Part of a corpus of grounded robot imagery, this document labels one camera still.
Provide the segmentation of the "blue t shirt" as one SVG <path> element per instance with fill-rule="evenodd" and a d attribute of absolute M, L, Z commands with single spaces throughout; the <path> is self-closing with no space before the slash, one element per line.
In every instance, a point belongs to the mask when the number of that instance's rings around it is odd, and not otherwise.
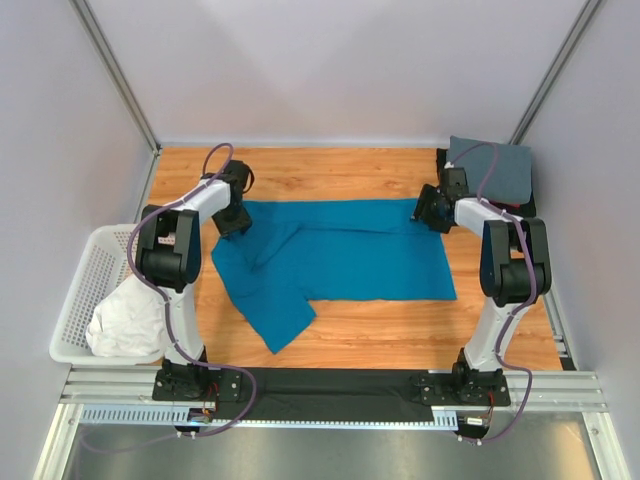
<path fill-rule="evenodd" d="M 274 354 L 316 317 L 314 301 L 454 301 L 439 233 L 413 199 L 248 201 L 246 233 L 220 239 L 212 262 L 231 302 Z"/>

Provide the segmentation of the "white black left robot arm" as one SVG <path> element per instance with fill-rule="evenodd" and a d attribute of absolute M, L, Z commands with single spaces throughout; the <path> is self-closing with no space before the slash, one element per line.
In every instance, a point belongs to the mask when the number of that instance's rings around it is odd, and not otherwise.
<path fill-rule="evenodd" d="M 220 377 L 206 365 L 200 337 L 193 285 L 202 266 L 201 225 L 213 221 L 221 237 L 244 234 L 252 220 L 243 196 L 253 186 L 251 168 L 229 160 L 217 173 L 205 173 L 179 199 L 143 210 L 130 240 L 136 253 L 129 256 L 135 275 L 162 299 L 168 345 L 156 374 L 152 398 L 157 401 L 216 401 Z"/>

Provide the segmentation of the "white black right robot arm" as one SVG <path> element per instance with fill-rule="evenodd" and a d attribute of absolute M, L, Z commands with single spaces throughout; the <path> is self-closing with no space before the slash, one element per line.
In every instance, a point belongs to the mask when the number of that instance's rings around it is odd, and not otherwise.
<path fill-rule="evenodd" d="M 525 313 L 552 284 L 546 226 L 474 198 L 462 168 L 446 166 L 437 186 L 423 186 L 414 221 L 448 233 L 463 227 L 481 239 L 479 281 L 485 296 L 474 334 L 448 373 L 420 373 L 416 386 L 430 406 L 508 406 L 506 351 Z"/>

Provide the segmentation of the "folded red t shirt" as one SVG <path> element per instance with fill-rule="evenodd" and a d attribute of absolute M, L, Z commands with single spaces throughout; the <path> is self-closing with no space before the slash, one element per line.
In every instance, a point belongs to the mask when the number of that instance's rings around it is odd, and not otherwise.
<path fill-rule="evenodd" d="M 522 216 L 522 206 L 519 204 L 506 204 L 495 201 L 490 201 L 490 204 L 499 210 L 505 210 L 506 212 L 512 215 L 520 215 Z"/>

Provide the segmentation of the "folded grey t shirt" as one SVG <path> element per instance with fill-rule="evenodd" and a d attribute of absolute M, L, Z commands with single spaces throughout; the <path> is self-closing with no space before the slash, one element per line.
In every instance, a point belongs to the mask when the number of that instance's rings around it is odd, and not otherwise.
<path fill-rule="evenodd" d="M 529 147 L 451 136 L 447 162 L 464 169 L 472 196 L 506 204 L 529 201 L 533 163 Z"/>

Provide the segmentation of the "white plastic laundry basket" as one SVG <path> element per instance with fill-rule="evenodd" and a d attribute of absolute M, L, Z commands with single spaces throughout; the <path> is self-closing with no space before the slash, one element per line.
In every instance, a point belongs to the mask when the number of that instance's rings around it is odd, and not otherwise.
<path fill-rule="evenodd" d="M 74 366 L 120 367 L 148 365 L 162 358 L 160 353 L 142 357 L 95 356 L 86 340 L 86 328 L 95 307 L 131 274 L 127 245 L 133 228 L 132 224 L 107 225 L 90 234 L 50 342 L 52 360 Z"/>

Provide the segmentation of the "white t shirt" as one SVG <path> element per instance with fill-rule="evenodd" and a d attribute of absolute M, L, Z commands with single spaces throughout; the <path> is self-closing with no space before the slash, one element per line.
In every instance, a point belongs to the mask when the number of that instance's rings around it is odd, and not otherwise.
<path fill-rule="evenodd" d="M 96 305 L 85 336 L 97 357 L 161 354 L 167 345 L 164 302 L 154 290 L 130 275 Z"/>

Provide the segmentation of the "right aluminium corner post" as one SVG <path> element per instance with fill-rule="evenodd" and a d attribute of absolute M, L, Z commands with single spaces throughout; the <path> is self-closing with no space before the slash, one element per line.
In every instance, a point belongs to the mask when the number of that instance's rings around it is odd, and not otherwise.
<path fill-rule="evenodd" d="M 576 18 L 572 22 L 559 49 L 520 117 L 509 139 L 509 144 L 520 145 L 524 141 L 536 118 L 542 111 L 546 100 L 549 98 L 552 90 L 571 60 L 571 57 L 605 4 L 605 0 L 587 0 L 583 2 Z"/>

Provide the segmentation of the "aluminium corner post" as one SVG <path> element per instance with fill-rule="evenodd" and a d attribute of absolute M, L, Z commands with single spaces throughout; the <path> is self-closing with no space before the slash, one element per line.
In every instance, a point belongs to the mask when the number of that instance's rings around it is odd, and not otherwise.
<path fill-rule="evenodd" d="M 134 94 L 122 69 L 120 62 L 116 58 L 115 52 L 107 39 L 107 36 L 100 25 L 100 22 L 93 11 L 91 4 L 86 0 L 70 0 L 71 7 L 79 18 L 92 45 L 94 46 L 102 64 L 104 65 L 109 78 L 113 82 L 120 95 L 125 108 L 129 112 L 134 124 L 145 140 L 151 152 L 157 154 L 161 150 L 161 144 L 155 135 L 147 116 L 145 115 L 136 95 Z"/>
<path fill-rule="evenodd" d="M 572 22 L 559 49 L 520 117 L 509 139 L 509 144 L 520 145 L 524 141 L 536 118 L 542 111 L 546 100 L 549 98 L 552 90 L 571 60 L 571 57 L 605 4 L 605 0 L 587 0 L 583 2 L 576 18 Z"/>

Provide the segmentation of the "left aluminium corner post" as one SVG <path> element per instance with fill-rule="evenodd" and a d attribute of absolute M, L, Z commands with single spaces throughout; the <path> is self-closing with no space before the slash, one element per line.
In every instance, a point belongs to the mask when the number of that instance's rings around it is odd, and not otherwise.
<path fill-rule="evenodd" d="M 113 82 L 120 95 L 125 108 L 129 112 L 134 124 L 145 140 L 151 152 L 157 154 L 161 150 L 161 144 L 155 135 L 147 116 L 145 115 L 136 95 L 134 94 L 122 69 L 120 62 L 116 58 L 115 52 L 107 39 L 107 36 L 100 25 L 100 22 L 93 11 L 91 4 L 86 0 L 70 0 L 71 7 L 79 18 L 92 45 L 94 46 L 102 64 L 104 65 L 109 78 Z"/>

